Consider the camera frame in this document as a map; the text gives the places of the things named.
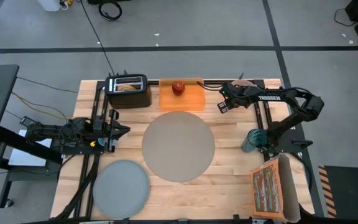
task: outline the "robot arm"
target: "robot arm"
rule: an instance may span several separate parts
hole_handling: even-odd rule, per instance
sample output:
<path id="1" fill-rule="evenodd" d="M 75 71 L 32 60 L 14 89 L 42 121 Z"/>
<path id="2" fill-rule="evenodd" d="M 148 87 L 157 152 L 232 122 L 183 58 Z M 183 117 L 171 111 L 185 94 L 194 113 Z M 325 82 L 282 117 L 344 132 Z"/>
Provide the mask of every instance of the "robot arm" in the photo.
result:
<path id="1" fill-rule="evenodd" d="M 302 88 L 288 89 L 261 89 L 257 86 L 233 85 L 231 82 L 223 84 L 219 90 L 224 97 L 224 101 L 218 103 L 221 113 L 226 113 L 233 108 L 250 105 L 259 101 L 279 101 L 286 102 L 293 110 L 293 114 L 280 122 L 273 122 L 267 130 L 267 136 L 270 142 L 275 145 L 277 139 L 288 129 L 301 123 L 302 121 L 313 121 L 317 119 L 324 102 L 319 96 L 314 96 L 308 90 Z M 299 105 L 297 98 L 304 99 L 302 105 Z"/>
<path id="2" fill-rule="evenodd" d="M 78 148 L 78 151 L 81 151 L 84 147 L 95 147 L 98 138 L 108 138 L 104 150 L 114 152 L 116 141 L 131 130 L 130 127 L 118 123 L 118 116 L 116 110 L 110 110 L 110 123 L 97 118 L 74 118 L 63 126 L 44 125 L 32 120 L 23 125 L 27 126 L 25 137 L 29 143 L 47 138 L 57 139 L 63 150 Z"/>

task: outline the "gray floor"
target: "gray floor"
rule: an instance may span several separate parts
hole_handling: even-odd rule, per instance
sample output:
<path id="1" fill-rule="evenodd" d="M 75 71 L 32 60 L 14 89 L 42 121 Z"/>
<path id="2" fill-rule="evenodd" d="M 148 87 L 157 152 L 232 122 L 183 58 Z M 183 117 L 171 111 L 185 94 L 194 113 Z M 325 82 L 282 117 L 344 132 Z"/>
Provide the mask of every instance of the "gray floor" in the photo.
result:
<path id="1" fill-rule="evenodd" d="M 284 46 L 358 45 L 353 28 L 333 22 L 336 9 L 349 0 L 270 0 L 278 38 Z M 106 47 L 248 45 L 272 46 L 261 0 L 132 0 L 120 3 L 119 21 L 100 18 L 85 3 Z M 349 22 L 341 12 L 338 19 Z M 0 9 L 0 49 L 99 47 L 79 4 L 67 11 L 45 12 L 37 1 L 5 0 Z M 358 51 L 284 52 L 293 86 L 305 87 L 326 103 L 318 120 L 305 123 L 313 168 L 358 167 Z M 116 72 L 149 78 L 282 78 L 274 51 L 108 52 Z M 20 65 L 19 76 L 77 90 L 81 80 L 104 79 L 109 72 L 103 53 L 0 54 L 0 64 Z M 76 95 L 18 80 L 14 91 L 34 103 L 73 113 Z M 14 96 L 7 110 L 43 123 L 62 120 L 26 108 Z M 2 125 L 18 131 L 18 119 L 5 114 Z M 0 176 L 0 189 L 4 177 Z M 0 209 L 0 223 L 46 220 L 56 181 L 15 183 L 12 208 Z"/>

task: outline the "large round plate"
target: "large round plate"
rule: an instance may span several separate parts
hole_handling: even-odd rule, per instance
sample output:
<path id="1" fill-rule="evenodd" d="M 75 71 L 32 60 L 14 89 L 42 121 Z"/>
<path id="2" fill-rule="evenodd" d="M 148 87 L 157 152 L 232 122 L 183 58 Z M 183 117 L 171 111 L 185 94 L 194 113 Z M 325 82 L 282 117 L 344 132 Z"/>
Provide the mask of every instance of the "large round plate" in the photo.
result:
<path id="1" fill-rule="evenodd" d="M 93 187 L 96 206 L 107 216 L 128 218 L 138 213 L 149 196 L 146 171 L 137 163 L 119 160 L 98 175 Z"/>
<path id="2" fill-rule="evenodd" d="M 144 161 L 165 180 L 186 182 L 209 167 L 215 153 L 214 136 L 198 116 L 170 112 L 156 118 L 142 141 Z"/>

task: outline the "orange cutting board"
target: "orange cutting board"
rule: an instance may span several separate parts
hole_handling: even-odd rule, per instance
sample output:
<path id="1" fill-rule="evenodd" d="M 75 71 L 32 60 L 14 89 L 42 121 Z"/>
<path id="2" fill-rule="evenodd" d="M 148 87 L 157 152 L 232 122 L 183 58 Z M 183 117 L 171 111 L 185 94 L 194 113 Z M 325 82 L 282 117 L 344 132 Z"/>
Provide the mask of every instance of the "orange cutting board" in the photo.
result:
<path id="1" fill-rule="evenodd" d="M 176 96 L 172 91 L 172 84 L 181 81 L 185 84 L 185 91 Z M 204 83 L 202 78 L 164 78 L 160 84 L 160 110 L 162 111 L 200 111 L 205 107 L 204 89 L 197 84 Z"/>

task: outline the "wooden table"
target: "wooden table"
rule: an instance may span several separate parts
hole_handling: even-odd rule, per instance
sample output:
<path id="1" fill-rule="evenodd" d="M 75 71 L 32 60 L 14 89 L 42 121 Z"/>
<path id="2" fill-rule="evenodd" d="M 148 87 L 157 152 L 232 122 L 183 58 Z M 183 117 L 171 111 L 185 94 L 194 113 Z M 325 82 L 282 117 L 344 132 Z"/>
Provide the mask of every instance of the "wooden table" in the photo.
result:
<path id="1" fill-rule="evenodd" d="M 264 80 L 267 88 L 278 88 L 279 79 Z M 96 80 L 82 81 L 74 110 L 74 117 L 89 117 L 92 112 Z M 248 131 L 257 128 L 254 108 L 237 108 L 221 114 L 216 106 L 223 100 L 219 92 L 205 91 L 206 106 L 194 114 L 209 124 L 214 137 L 216 151 L 214 159 L 198 178 L 184 183 L 169 182 L 157 177 L 147 167 L 142 156 L 142 138 L 147 126 L 162 112 L 158 108 L 158 86 L 152 86 L 152 105 L 148 108 L 119 110 L 119 122 L 130 126 L 131 131 L 120 138 L 115 153 L 103 154 L 100 158 L 99 172 L 118 159 L 131 159 L 138 162 L 150 177 L 150 195 L 145 207 L 131 220 L 176 220 L 187 219 L 232 219 L 233 214 L 241 218 L 252 216 L 250 171 L 263 164 L 259 152 L 246 154 L 240 145 Z M 269 103 L 274 121 L 288 116 L 285 103 Z M 265 115 L 262 114 L 267 127 Z M 291 159 L 298 201 L 305 210 L 314 213 L 308 184 L 302 164 Z M 64 165 L 52 207 L 51 217 L 58 215 L 70 201 L 78 188 L 83 156 L 76 156 Z M 80 216 L 85 215 L 85 192 Z M 92 220 L 108 220 L 97 206 L 93 206 Z"/>

